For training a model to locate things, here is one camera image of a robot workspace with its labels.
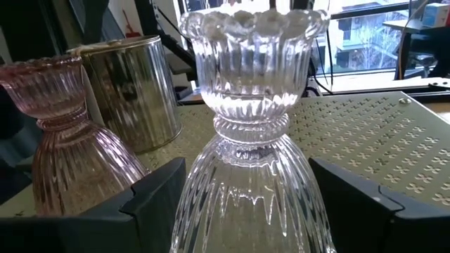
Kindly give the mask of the dark background desk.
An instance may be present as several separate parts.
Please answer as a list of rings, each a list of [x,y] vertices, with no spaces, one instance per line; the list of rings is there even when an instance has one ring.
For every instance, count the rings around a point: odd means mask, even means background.
[[[420,20],[385,21],[382,25],[401,32],[395,80],[405,79],[409,56],[413,52],[431,53],[437,59],[432,77],[450,75],[450,26],[423,27]]]

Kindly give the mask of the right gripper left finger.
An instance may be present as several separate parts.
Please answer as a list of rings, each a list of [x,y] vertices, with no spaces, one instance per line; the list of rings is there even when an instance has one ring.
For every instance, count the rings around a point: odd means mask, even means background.
[[[78,216],[0,219],[0,253],[168,253],[186,161],[176,157]]]

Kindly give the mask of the pink glass candlestick holder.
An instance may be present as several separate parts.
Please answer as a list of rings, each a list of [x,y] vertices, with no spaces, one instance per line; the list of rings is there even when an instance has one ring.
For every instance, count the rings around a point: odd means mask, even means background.
[[[37,216],[81,214],[150,172],[117,135],[90,119],[87,80],[78,56],[0,67],[0,85],[43,131],[32,162]]]

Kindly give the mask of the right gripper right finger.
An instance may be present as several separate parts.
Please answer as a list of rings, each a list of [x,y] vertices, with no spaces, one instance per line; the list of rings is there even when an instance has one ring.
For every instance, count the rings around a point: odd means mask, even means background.
[[[450,211],[309,159],[338,253],[450,253]]]

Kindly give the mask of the clear glass candlestick holder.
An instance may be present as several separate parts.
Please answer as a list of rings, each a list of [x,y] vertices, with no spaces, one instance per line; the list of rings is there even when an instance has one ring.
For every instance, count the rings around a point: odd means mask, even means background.
[[[182,16],[215,135],[186,179],[170,253],[336,253],[317,180],[287,134],[329,20],[273,8]]]

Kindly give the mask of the green perforated metal shelf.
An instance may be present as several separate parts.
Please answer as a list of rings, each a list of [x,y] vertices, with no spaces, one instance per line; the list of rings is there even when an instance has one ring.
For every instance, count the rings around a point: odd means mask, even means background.
[[[303,98],[290,110],[288,135],[306,157],[321,158],[438,207],[450,207],[450,123],[399,92]],[[147,168],[176,156],[191,164],[214,135],[206,105],[160,111],[177,119],[174,141],[141,158]],[[176,123],[155,126],[169,130]],[[31,186],[0,206],[0,217],[35,215]]]

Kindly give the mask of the silver ribbed candle holder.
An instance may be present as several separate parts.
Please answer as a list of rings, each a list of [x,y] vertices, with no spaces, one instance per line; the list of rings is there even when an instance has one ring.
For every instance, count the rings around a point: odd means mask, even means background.
[[[160,148],[181,133],[158,35],[82,45],[69,52],[82,58],[104,124],[135,153]]]

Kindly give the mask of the white blue box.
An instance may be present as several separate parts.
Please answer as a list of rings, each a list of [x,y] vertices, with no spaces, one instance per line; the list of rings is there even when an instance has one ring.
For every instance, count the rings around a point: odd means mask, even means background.
[[[427,4],[423,11],[422,26],[429,28],[450,25],[450,4]]]

